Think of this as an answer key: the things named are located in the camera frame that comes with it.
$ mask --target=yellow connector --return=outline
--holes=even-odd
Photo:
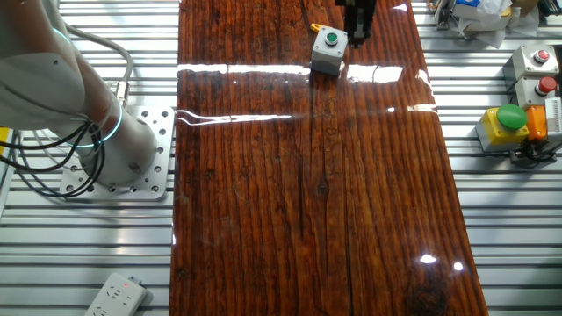
[[[319,32],[320,29],[323,27],[324,25],[319,25],[316,23],[312,23],[310,24],[310,29],[313,30],[313,32]]]
[[[8,140],[8,133],[10,129],[5,127],[0,127],[0,141],[6,142]],[[0,146],[0,154],[4,153],[4,148]]]

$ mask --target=mounting plate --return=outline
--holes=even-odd
[[[154,106],[128,106],[127,111],[131,116],[142,119],[153,130],[156,137],[157,147],[163,150],[156,153],[155,160],[148,170],[136,181],[128,185],[106,187],[94,183],[90,190],[79,197],[69,200],[85,203],[99,202],[133,202],[133,201],[159,201],[166,198],[166,182],[168,182],[169,153],[174,132],[175,115],[170,107]],[[69,166],[80,166],[77,158],[73,157]],[[62,172],[61,192],[73,190],[82,185],[88,179],[88,175],[82,171],[71,171],[64,169]]]

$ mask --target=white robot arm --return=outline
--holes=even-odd
[[[155,157],[154,133],[119,105],[74,48],[54,0],[0,1],[0,113],[0,126],[48,128],[61,138],[84,120],[95,124],[106,152],[97,182],[105,186],[132,182]],[[76,147],[94,172],[91,135]]]

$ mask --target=orange component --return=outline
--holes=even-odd
[[[527,111],[527,128],[529,128],[529,141],[540,141],[546,136],[546,114],[544,105],[530,106]]]

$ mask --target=red button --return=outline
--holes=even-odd
[[[538,51],[537,54],[538,54],[538,57],[540,57],[541,59],[544,59],[544,60],[548,60],[549,57],[551,57],[551,55],[548,54],[547,51]]]
[[[543,77],[538,82],[538,89],[544,93],[549,93],[556,89],[556,80],[552,77]]]
[[[535,54],[535,61],[541,64],[547,62],[549,58],[551,58],[551,55],[545,50],[540,50]]]

